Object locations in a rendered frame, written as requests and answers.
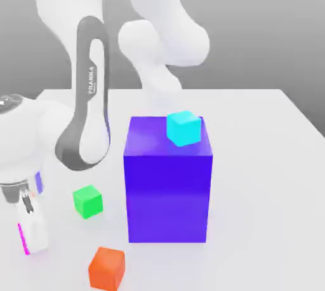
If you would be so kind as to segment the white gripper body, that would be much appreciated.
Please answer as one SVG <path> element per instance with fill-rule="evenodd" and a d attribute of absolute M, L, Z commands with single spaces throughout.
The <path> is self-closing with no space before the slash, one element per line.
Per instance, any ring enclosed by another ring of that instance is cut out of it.
<path fill-rule="evenodd" d="M 48 248 L 48 232 L 39 203 L 36 200 L 27 202 L 20 200 L 16 206 L 18 223 L 22 227 L 23 234 L 30 255 Z"/>

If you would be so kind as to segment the small green cube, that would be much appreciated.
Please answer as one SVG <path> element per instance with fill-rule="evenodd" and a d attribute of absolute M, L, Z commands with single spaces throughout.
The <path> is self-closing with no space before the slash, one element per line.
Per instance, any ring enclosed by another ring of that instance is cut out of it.
<path fill-rule="evenodd" d="M 72 195 L 75 209 L 83 219 L 103 212 L 102 194 L 93 185 L 80 188 Z"/>

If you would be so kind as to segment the small orange cube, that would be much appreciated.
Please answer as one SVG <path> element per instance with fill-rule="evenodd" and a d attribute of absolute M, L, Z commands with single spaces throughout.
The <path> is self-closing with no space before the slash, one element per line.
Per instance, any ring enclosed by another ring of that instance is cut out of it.
<path fill-rule="evenodd" d="M 125 269 L 123 251 L 99 247 L 88 267 L 90 286 L 104 291 L 117 291 Z"/>

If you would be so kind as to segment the small cyan cube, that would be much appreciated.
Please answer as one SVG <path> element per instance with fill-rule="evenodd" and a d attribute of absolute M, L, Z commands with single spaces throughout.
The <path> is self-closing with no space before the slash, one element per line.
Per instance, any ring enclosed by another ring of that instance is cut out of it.
<path fill-rule="evenodd" d="M 166 136 L 177 147 L 201 141 L 202 119 L 190 111 L 175 112 L 167 115 Z"/>

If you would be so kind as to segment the large purple box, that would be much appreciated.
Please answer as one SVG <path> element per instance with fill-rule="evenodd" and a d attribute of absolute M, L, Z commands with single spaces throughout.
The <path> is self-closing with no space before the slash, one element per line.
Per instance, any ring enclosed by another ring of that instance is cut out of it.
<path fill-rule="evenodd" d="M 206 241 L 213 152 L 205 125 L 200 142 L 177 147 L 165 117 L 133 116 L 123 161 L 129 242 Z"/>

